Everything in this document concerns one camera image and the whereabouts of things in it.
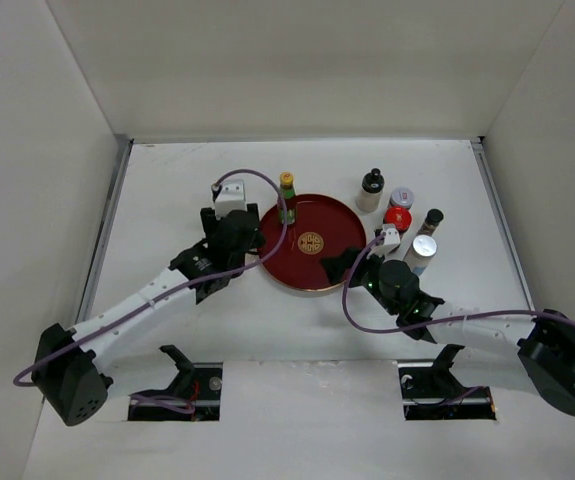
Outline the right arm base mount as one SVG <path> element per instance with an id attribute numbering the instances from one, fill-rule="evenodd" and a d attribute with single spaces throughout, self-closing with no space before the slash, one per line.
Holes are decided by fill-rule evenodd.
<path id="1" fill-rule="evenodd" d="M 491 390 L 486 386 L 463 386 L 451 372 L 462 349 L 448 345 L 434 360 L 398 363 L 407 421 L 496 420 Z"/>

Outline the black-cap pepper grinder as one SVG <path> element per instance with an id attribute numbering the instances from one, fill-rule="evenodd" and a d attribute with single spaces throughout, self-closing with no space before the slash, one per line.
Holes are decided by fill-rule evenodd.
<path id="1" fill-rule="evenodd" d="M 438 228 L 438 226 L 440 225 L 440 223 L 443 221 L 444 219 L 444 214 L 441 210 L 437 209 L 437 208 L 432 208 L 430 209 L 423 222 L 422 225 L 420 226 L 420 228 L 418 229 L 416 235 L 426 235 L 426 236 L 433 236 L 436 229 Z"/>

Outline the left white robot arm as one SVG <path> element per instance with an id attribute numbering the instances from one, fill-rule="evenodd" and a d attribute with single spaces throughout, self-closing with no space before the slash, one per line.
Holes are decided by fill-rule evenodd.
<path id="1" fill-rule="evenodd" d="M 241 275 L 246 254 L 265 243 L 254 203 L 222 218 L 204 208 L 201 221 L 204 239 L 137 293 L 71 329 L 55 323 L 42 332 L 31 380 L 65 425 L 85 422 L 123 395 L 193 413 L 194 364 L 170 342 L 148 356 L 137 354 L 136 344 L 226 288 Z"/>

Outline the green-label yellow-cap bottle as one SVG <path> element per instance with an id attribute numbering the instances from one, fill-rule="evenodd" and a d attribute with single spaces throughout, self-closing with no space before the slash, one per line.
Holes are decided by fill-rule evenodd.
<path id="1" fill-rule="evenodd" d="M 282 224 L 293 225 L 296 221 L 297 198 L 294 188 L 294 175 L 282 172 L 279 176 L 281 200 L 278 201 L 279 220 Z"/>

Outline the white tall shaker bottle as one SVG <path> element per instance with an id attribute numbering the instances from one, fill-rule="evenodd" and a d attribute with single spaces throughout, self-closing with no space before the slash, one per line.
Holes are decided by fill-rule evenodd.
<path id="1" fill-rule="evenodd" d="M 432 236 L 417 235 L 405 253 L 403 261 L 413 274 L 420 276 L 436 253 L 437 243 Z"/>

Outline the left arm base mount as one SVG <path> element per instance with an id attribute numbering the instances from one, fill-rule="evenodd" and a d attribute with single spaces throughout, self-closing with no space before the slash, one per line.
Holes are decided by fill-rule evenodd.
<path id="1" fill-rule="evenodd" d="M 176 346 L 159 350 L 177 372 L 161 389 L 137 392 L 130 397 L 128 421 L 209 422 L 220 419 L 224 367 L 222 363 L 194 363 Z"/>

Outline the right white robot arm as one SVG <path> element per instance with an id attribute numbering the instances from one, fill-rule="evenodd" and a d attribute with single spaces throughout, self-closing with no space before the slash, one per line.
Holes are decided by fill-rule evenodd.
<path id="1" fill-rule="evenodd" d="M 440 394 L 464 386 L 498 385 L 540 396 L 575 417 L 575 321 L 555 310 L 497 310 L 475 313 L 424 292 L 403 261 L 387 260 L 368 248 L 350 247 L 321 259 L 327 278 L 346 289 L 362 287 L 395 319 L 392 327 L 357 330 L 374 335 L 403 333 L 442 346 L 431 370 Z"/>

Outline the red-cap dark sauce bottle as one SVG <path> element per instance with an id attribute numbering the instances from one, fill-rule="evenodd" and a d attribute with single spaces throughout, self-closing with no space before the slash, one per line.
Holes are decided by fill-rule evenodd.
<path id="1" fill-rule="evenodd" d="M 384 216 L 384 225 L 393 225 L 400 236 L 403 236 L 411 227 L 413 217 L 408 209 L 400 206 L 389 207 Z"/>

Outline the black-cap white bottle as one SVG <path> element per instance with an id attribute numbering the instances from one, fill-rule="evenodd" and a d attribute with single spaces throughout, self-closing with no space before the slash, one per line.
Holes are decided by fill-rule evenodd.
<path id="1" fill-rule="evenodd" d="M 362 178 L 361 189 L 356 197 L 358 209 L 365 213 L 376 211 L 384 186 L 385 179 L 379 168 L 372 168 L 367 172 Z"/>

